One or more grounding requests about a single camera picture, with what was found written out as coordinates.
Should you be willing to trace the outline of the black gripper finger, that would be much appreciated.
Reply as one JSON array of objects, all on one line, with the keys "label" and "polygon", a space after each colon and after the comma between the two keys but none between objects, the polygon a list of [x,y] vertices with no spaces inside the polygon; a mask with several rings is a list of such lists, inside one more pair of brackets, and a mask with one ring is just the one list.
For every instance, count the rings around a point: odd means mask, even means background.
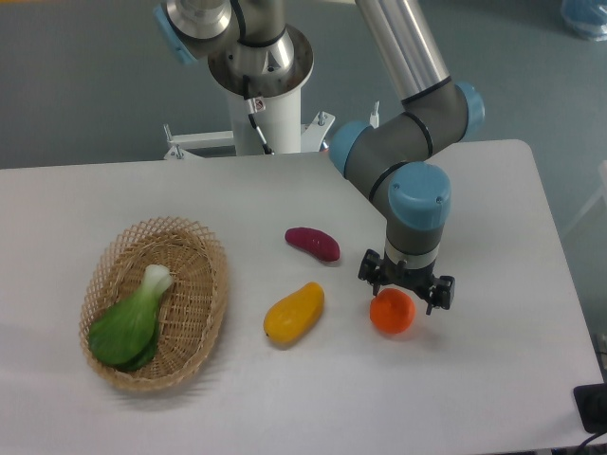
[{"label": "black gripper finger", "polygon": [[455,289],[455,278],[443,275],[432,278],[432,285],[423,300],[426,302],[426,315],[429,316],[434,309],[450,310]]},{"label": "black gripper finger", "polygon": [[382,269],[383,259],[373,249],[367,249],[360,262],[358,278],[372,287],[372,295],[376,297],[384,285],[385,274]]}]

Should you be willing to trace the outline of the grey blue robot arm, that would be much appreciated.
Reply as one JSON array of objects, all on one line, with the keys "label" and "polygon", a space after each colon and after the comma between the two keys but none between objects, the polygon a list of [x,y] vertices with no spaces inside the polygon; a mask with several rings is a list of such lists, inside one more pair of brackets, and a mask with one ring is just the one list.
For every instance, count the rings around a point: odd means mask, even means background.
[{"label": "grey blue robot arm", "polygon": [[301,122],[301,90],[314,56],[281,1],[163,1],[154,10],[168,47],[184,64],[206,60],[225,91],[238,155],[316,152],[326,147],[341,175],[384,216],[385,247],[364,255],[359,277],[379,289],[413,291],[449,309],[455,281],[433,273],[451,210],[451,183],[431,158],[484,121],[480,94],[451,79],[419,4],[360,1],[402,112],[314,136]]}]

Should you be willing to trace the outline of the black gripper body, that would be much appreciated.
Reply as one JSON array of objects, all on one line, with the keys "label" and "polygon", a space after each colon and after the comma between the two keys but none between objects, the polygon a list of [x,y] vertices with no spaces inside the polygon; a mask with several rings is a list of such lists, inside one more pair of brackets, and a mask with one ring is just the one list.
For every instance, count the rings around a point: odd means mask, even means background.
[{"label": "black gripper body", "polygon": [[382,260],[382,285],[395,285],[413,291],[427,300],[434,287],[433,268],[436,248],[423,254],[405,253],[395,246],[385,246]]}]

